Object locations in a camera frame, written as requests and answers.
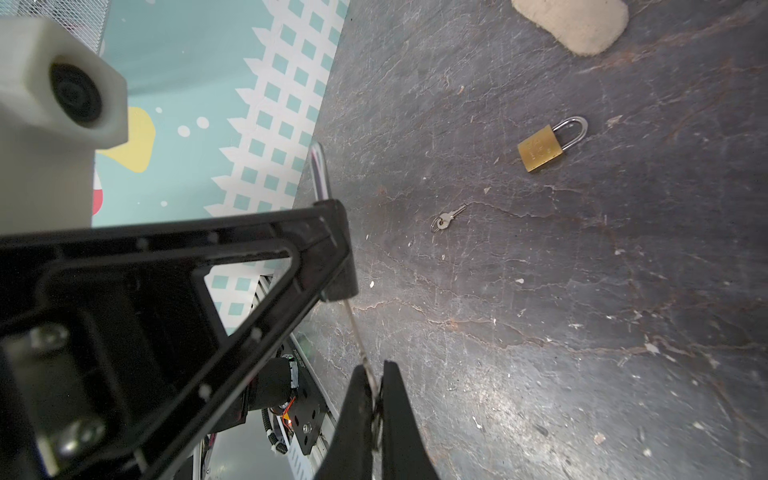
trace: wall mural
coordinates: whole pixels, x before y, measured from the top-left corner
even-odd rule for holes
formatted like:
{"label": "wall mural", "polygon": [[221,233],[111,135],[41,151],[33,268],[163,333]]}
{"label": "wall mural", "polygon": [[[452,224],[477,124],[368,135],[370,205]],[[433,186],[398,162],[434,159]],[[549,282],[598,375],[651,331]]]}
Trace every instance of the wall mural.
{"label": "wall mural", "polygon": [[[101,55],[128,82],[129,140],[97,152],[94,227],[291,208],[347,8],[114,0]],[[228,331],[274,267],[206,278]]]}

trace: bolt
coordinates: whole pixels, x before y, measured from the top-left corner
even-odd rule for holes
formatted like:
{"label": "bolt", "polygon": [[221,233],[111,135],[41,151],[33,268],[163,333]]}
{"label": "bolt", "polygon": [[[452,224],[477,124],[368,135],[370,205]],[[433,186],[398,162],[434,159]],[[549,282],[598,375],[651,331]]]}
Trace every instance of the bolt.
{"label": "bolt", "polygon": [[210,400],[210,394],[213,392],[213,389],[208,385],[207,383],[200,384],[200,388],[197,389],[197,395],[205,402]]}
{"label": "bolt", "polygon": [[36,353],[49,353],[63,348],[69,340],[69,330],[60,323],[43,323],[29,330],[29,346]]}
{"label": "bolt", "polygon": [[58,454],[73,458],[104,439],[107,427],[99,418],[75,420],[58,437]]}

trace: beige cloth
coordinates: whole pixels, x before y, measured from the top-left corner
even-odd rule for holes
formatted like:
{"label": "beige cloth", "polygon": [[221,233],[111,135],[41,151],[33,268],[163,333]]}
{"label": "beige cloth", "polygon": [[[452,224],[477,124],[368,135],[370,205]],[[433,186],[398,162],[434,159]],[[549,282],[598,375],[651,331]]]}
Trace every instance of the beige cloth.
{"label": "beige cloth", "polygon": [[597,55],[627,27],[621,0],[511,0],[528,20],[553,34],[576,55]]}

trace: dark stone floor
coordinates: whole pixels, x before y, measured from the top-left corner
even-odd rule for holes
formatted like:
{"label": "dark stone floor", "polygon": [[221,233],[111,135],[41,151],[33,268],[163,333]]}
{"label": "dark stone floor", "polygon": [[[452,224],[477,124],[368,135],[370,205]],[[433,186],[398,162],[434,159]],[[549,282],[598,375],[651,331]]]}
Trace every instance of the dark stone floor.
{"label": "dark stone floor", "polygon": [[[768,5],[629,9],[578,58],[503,0],[350,5],[315,136],[443,479],[768,478]],[[527,173],[517,143],[574,114]],[[342,310],[297,333],[340,406]]]}

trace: metal mesh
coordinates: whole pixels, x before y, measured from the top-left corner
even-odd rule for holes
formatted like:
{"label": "metal mesh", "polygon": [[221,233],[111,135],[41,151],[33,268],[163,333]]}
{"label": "metal mesh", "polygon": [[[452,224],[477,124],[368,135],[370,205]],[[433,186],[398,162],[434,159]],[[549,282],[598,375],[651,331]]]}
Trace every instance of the metal mesh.
{"label": "metal mesh", "polygon": [[98,53],[111,0],[0,0],[0,15],[48,17]]}

